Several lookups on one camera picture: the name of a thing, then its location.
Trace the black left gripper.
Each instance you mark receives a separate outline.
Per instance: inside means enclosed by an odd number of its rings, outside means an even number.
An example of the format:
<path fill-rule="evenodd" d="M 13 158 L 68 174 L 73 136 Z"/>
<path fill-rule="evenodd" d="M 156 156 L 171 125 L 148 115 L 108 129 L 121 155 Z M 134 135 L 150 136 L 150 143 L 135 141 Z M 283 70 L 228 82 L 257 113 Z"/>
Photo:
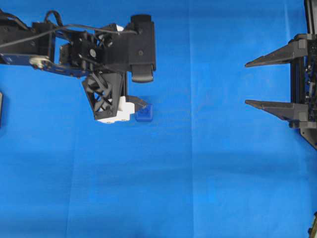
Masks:
<path fill-rule="evenodd" d="M 129 121 L 135 111 L 148 103 L 127 94 L 128 69 L 123 63 L 110 66 L 104 60 L 119 40 L 127 43 L 127 37 L 135 36 L 134 24 L 125 27 L 110 24 L 94 28 L 94 33 L 88 33 L 89 27 L 84 25 L 79 25 L 78 31 L 69 27 L 58 28 L 58 36 L 68 41 L 59 48 L 59 70 L 67 76 L 85 78 L 82 86 L 94 120 L 101 123 Z"/>

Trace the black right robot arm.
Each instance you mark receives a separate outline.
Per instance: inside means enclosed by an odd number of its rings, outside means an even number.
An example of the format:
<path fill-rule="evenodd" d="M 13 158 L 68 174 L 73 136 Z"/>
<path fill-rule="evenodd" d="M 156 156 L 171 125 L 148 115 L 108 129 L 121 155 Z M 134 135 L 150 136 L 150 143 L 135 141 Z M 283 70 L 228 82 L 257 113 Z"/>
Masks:
<path fill-rule="evenodd" d="M 289 64 L 291 101 L 245 103 L 289 123 L 290 128 L 317 127 L 317 2 L 304 2 L 307 33 L 297 34 L 282 48 L 246 63 L 246 67 Z"/>

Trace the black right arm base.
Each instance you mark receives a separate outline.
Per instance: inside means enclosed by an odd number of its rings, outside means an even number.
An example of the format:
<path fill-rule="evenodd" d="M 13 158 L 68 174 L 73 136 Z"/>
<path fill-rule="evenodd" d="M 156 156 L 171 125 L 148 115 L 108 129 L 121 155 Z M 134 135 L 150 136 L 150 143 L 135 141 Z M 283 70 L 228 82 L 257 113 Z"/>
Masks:
<path fill-rule="evenodd" d="M 315 149 L 317 149 L 317 130 L 313 128 L 300 128 L 301 136 Z"/>

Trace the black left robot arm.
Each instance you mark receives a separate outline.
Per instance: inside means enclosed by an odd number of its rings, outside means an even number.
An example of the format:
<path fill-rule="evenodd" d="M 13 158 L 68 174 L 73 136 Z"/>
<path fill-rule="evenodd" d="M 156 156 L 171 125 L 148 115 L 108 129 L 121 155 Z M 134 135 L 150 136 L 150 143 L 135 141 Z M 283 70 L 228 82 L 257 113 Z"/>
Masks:
<path fill-rule="evenodd" d="M 133 15 L 121 27 L 102 28 L 63 24 L 55 17 L 26 25 L 17 16 L 0 14 L 0 62 L 82 78 L 94 119 L 102 123 L 128 121 L 147 108 L 144 100 L 128 94 L 127 76 L 148 83 L 156 69 L 155 26 L 150 15 Z"/>

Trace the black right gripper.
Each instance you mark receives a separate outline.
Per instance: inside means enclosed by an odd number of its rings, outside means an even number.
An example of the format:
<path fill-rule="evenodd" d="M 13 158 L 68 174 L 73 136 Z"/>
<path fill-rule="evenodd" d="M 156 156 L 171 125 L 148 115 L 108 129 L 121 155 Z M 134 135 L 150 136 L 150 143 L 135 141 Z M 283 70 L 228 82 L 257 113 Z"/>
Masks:
<path fill-rule="evenodd" d="M 299 34 L 287 45 L 245 64 L 245 67 L 286 64 L 291 66 L 291 102 L 246 100 L 259 110 L 288 121 L 291 127 L 317 127 L 317 36 Z"/>

